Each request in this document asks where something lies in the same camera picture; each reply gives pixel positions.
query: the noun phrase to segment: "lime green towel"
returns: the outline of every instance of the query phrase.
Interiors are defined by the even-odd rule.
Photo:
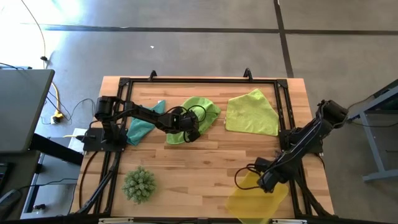
[[[199,133],[203,134],[210,126],[211,124],[215,121],[215,119],[220,115],[221,110],[216,106],[211,100],[203,98],[203,97],[198,97],[198,96],[193,96],[189,99],[187,99],[182,107],[189,109],[191,106],[194,105],[200,105],[206,109],[206,114],[205,111],[199,107],[193,107],[191,110],[198,116],[199,121],[203,120],[202,122],[199,123]],[[183,138],[183,133],[178,133],[178,134],[167,134],[166,135],[166,141],[169,144],[180,144],[185,142]]]
[[[278,123],[278,114],[258,89],[228,100],[225,124],[228,131],[277,136]]]

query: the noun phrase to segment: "concrete floor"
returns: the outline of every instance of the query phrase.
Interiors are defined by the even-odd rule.
[[[118,27],[277,28],[273,0],[53,0],[26,3],[42,24]],[[286,29],[397,30],[394,0],[280,0]],[[0,62],[40,68],[42,42],[23,5],[2,10],[0,41],[10,44]],[[278,34],[156,32],[45,32],[50,68],[62,103],[71,110],[95,99],[105,75],[286,77]],[[312,111],[322,99],[343,106],[360,101],[397,78],[397,36],[287,35],[294,77],[305,79]],[[37,126],[44,136],[71,134],[91,121],[91,105],[76,109],[71,125]],[[45,122],[53,114],[46,104]],[[364,131],[347,125],[324,142],[326,174],[335,213],[344,218],[397,222],[398,180],[364,184],[376,171]]]

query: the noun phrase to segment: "teal cloth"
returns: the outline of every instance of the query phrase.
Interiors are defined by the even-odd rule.
[[[166,101],[162,100],[153,108],[148,108],[154,110],[157,113],[164,113],[166,107]],[[142,121],[140,119],[133,118],[130,124],[130,129],[127,132],[127,143],[133,146],[138,145],[139,141],[149,132],[155,128],[154,124]]]

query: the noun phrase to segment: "wooden table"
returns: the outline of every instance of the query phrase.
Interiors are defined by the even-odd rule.
[[[115,96],[119,78],[104,77],[99,95]],[[295,124],[302,127],[312,119],[304,80],[288,78],[287,81]],[[254,162],[256,157],[273,159],[275,152],[280,150],[279,140],[275,136],[225,130],[224,118],[228,100],[256,88],[263,92],[276,109],[274,88],[268,84],[135,83],[131,99],[136,104],[152,107],[159,100],[166,100],[166,109],[169,109],[181,105],[191,96],[203,96],[219,106],[221,114],[212,127],[193,143],[168,145],[165,142],[165,133],[154,129],[138,146],[128,146],[122,153],[111,216],[234,218],[228,213],[225,203],[234,191],[233,178],[237,169]],[[284,100],[282,105],[284,114],[287,114]],[[78,183],[90,156],[91,154],[86,155],[83,160]],[[88,168],[83,183],[82,203],[89,199],[98,186],[103,158],[104,153],[99,152]],[[126,173],[139,165],[155,174],[158,188],[148,202],[135,205],[126,199],[121,186]],[[320,159],[307,155],[303,158],[303,166],[308,188],[324,208],[333,213],[325,171]],[[297,189],[300,208],[304,211],[301,192],[298,187]],[[78,210],[78,194],[76,190],[71,212]],[[101,209],[104,209],[107,195],[106,189]],[[294,217],[290,194],[281,203],[274,217]]]

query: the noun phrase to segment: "spiky ball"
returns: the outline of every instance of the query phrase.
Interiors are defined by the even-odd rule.
[[[154,174],[141,166],[137,170],[127,173],[122,186],[127,199],[138,204],[148,201],[155,189]]]

